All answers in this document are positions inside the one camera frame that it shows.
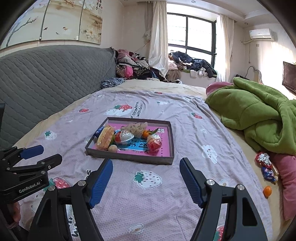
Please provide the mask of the person's left hand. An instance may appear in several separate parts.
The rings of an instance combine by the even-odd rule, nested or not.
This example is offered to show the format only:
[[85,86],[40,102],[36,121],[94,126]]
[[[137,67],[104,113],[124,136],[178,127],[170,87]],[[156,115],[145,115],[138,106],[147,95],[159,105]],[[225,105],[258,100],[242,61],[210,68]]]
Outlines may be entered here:
[[20,214],[20,204],[18,202],[9,204],[8,205],[10,213],[13,216],[13,219],[16,223],[18,223],[21,219],[21,214]]

